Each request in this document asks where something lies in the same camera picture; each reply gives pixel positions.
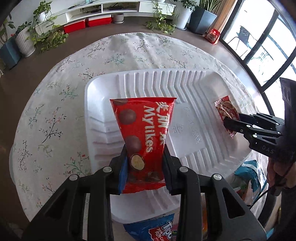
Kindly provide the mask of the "person's right hand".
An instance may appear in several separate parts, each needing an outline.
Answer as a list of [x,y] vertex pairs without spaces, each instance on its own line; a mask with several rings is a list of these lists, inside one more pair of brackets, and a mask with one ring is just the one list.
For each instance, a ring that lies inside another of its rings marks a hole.
[[267,181],[270,187],[275,185],[276,174],[286,178],[285,186],[287,188],[295,187],[295,163],[285,164],[269,158],[267,165]]

